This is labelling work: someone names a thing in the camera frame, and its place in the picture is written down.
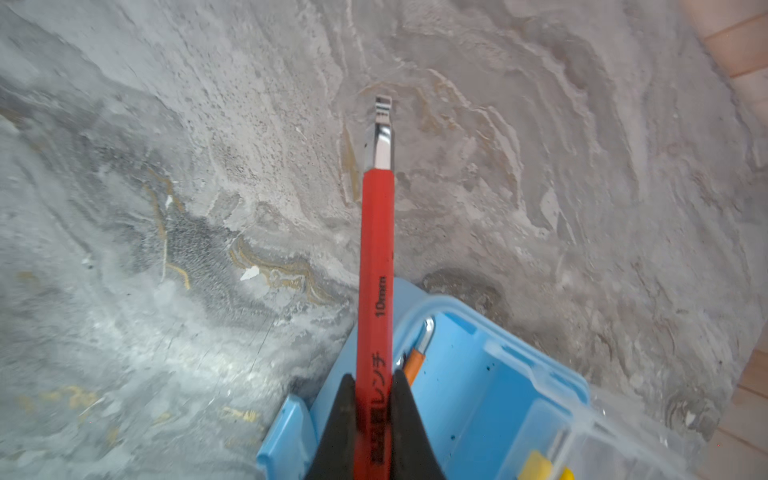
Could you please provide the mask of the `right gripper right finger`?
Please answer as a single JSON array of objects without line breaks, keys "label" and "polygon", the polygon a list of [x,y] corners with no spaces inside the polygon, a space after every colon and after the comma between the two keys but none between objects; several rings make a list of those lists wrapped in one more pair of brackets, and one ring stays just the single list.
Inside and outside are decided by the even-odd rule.
[{"label": "right gripper right finger", "polygon": [[403,370],[396,370],[390,394],[392,453],[390,478],[445,480],[429,443],[411,387]]}]

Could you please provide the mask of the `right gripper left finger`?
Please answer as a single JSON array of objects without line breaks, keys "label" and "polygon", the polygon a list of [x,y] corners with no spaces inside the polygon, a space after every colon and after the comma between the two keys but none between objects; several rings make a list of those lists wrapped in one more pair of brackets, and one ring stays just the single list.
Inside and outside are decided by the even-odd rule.
[{"label": "right gripper left finger", "polygon": [[352,480],[357,440],[355,380],[340,382],[326,428],[305,480]]}]

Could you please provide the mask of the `blue translucent plastic toolbox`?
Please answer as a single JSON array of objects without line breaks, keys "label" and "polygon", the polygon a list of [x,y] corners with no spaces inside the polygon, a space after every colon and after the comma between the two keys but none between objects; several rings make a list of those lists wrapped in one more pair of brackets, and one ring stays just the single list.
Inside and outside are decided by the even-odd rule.
[{"label": "blue translucent plastic toolbox", "polygon": [[[573,370],[493,324],[459,300],[393,278],[393,374],[435,319],[411,387],[446,479],[517,479],[532,448],[570,447],[575,479],[685,479],[680,442],[664,428],[598,401]],[[269,479],[305,479],[342,377],[356,387],[358,326],[312,405],[289,396],[256,462]]]}]

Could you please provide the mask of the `orange handled hex key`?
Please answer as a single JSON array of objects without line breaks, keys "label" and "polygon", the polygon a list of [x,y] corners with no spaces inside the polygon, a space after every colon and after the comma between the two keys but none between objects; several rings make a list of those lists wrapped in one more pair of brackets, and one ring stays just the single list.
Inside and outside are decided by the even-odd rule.
[{"label": "orange handled hex key", "polygon": [[401,366],[410,386],[414,384],[424,360],[426,359],[426,351],[430,345],[434,332],[435,319],[433,317],[428,317],[423,322],[422,329],[415,344],[410,352],[403,357]]}]

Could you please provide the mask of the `red handled hex key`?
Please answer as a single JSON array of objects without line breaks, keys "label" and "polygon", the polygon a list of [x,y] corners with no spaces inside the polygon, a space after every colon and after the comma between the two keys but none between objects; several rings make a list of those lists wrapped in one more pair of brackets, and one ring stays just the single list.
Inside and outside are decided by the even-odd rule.
[{"label": "red handled hex key", "polygon": [[395,197],[392,107],[391,98],[376,98],[371,142],[372,167],[363,175],[355,479],[390,477]]}]

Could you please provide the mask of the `yellow black handled screwdriver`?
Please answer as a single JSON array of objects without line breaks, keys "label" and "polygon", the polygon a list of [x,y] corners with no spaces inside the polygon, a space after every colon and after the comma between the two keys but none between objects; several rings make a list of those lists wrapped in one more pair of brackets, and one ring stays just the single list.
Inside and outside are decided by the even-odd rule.
[{"label": "yellow black handled screwdriver", "polygon": [[520,480],[574,480],[573,469],[568,465],[571,448],[561,449],[557,453],[547,454],[538,449],[527,448],[521,456],[517,471]]}]

